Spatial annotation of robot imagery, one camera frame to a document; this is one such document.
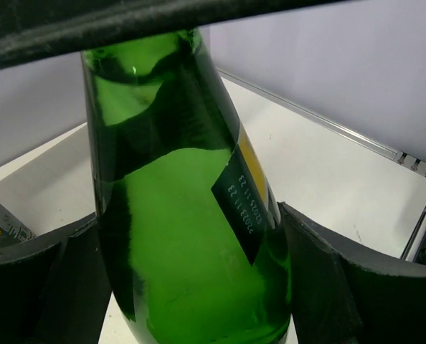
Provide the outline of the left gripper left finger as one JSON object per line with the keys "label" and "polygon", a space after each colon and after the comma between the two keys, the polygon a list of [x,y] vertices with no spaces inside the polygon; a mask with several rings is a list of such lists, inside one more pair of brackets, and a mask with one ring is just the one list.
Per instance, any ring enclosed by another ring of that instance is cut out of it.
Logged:
{"label": "left gripper left finger", "polygon": [[0,252],[0,343],[98,343],[110,284],[94,214]]}

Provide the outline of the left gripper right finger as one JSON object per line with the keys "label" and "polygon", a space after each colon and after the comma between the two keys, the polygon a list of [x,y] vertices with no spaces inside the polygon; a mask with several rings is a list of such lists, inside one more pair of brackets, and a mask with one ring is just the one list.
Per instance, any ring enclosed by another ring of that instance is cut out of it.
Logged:
{"label": "left gripper right finger", "polygon": [[299,343],[426,343],[426,265],[370,249],[279,205]]}

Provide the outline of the green glass bottle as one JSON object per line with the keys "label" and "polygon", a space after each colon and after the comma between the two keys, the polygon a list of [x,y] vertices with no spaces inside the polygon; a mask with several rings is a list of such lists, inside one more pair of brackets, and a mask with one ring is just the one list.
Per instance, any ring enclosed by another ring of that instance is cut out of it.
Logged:
{"label": "green glass bottle", "polygon": [[138,343],[283,343],[278,205],[197,29],[82,52],[100,247]]}

